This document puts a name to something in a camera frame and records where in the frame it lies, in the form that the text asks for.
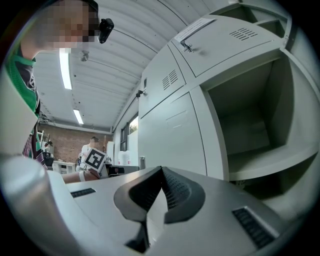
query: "white container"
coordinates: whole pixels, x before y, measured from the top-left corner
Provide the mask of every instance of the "white container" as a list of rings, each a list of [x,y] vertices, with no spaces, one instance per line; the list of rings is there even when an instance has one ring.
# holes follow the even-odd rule
[[[119,151],[118,153],[118,163],[119,166],[130,166],[131,159],[130,159],[130,151]]]

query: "black vent grille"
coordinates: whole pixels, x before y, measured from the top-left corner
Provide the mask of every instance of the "black vent grille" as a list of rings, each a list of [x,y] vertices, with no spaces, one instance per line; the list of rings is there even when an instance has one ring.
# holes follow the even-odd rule
[[[166,76],[162,80],[163,90],[166,90],[167,88],[169,88],[169,86],[172,85],[177,80],[178,80],[178,76],[177,76],[176,70],[173,70],[168,76]]]
[[[94,192],[96,192],[94,189],[87,188],[87,189],[84,189],[84,190],[71,192],[71,196],[73,198],[77,198],[77,197],[85,196],[85,195],[88,195],[88,194],[91,194],[91,193],[94,193]]]
[[[166,197],[168,209],[170,210],[187,200],[191,194],[191,190],[186,183],[171,175],[170,172],[164,171],[163,174],[165,179],[162,189]]]
[[[253,32],[252,30],[250,29],[247,29],[247,28],[241,28],[241,29],[238,29],[236,31],[233,31],[231,32],[229,35],[243,41],[243,40],[246,40],[248,38],[252,38],[256,35],[258,35],[256,32]]]
[[[275,238],[256,220],[256,218],[246,208],[232,211],[233,215],[240,222],[251,240],[260,249]]]

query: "green shirt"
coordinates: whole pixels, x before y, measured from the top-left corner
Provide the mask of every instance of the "green shirt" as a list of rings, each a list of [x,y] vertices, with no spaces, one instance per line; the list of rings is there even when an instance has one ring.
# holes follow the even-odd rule
[[[11,54],[6,62],[6,71],[21,97],[25,103],[39,118],[40,114],[40,97],[35,86],[35,79],[33,75],[33,66],[36,59],[29,60],[23,57],[21,48],[17,48]],[[36,134],[36,151],[41,149],[38,133]]]

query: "person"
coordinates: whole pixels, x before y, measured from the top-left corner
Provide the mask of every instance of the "person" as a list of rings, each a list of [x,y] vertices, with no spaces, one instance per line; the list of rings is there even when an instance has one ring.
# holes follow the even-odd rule
[[[90,142],[89,144],[87,145],[84,145],[81,149],[81,153],[80,153],[80,157],[81,157],[81,164],[80,164],[80,168],[81,169],[88,169],[87,166],[84,164],[87,156],[88,156],[88,153],[89,151],[92,149],[92,148],[97,148],[99,146],[99,139],[95,136],[93,136],[91,139],[90,139]]]
[[[35,57],[42,51],[76,48],[81,42],[91,42],[99,26],[98,4],[94,0],[55,0],[50,3],[32,20],[5,63],[14,87],[38,118],[41,103],[33,74]],[[22,154],[35,159],[47,169],[37,124],[30,132]],[[86,181],[97,179],[89,171],[84,176]],[[81,181],[79,173],[62,177],[66,183]]]
[[[80,171],[80,165],[81,165],[81,152],[78,155],[78,158],[75,160],[75,171],[79,172]]]
[[[54,144],[53,144],[52,141],[49,139],[49,141],[44,144],[44,151],[45,151],[45,152],[48,152],[48,153],[51,153],[51,152],[50,152],[50,151],[51,151],[50,149],[51,149],[51,147],[53,147],[53,146],[54,146]]]

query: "open locker compartment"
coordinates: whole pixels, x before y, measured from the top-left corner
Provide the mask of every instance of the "open locker compartment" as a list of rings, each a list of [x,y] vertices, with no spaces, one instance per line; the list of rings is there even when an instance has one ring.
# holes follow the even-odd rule
[[[319,149],[319,101],[286,56],[208,91],[221,125],[229,180],[289,169]]]
[[[288,23],[288,19],[281,15],[265,11],[261,8],[254,8],[244,5],[239,5],[235,8],[228,9],[220,13],[219,11],[216,11],[211,14],[230,17],[256,24],[257,26],[272,32],[280,38],[284,37]]]
[[[316,202],[320,155],[271,175],[245,180],[243,190],[261,200],[279,216],[293,222]]]

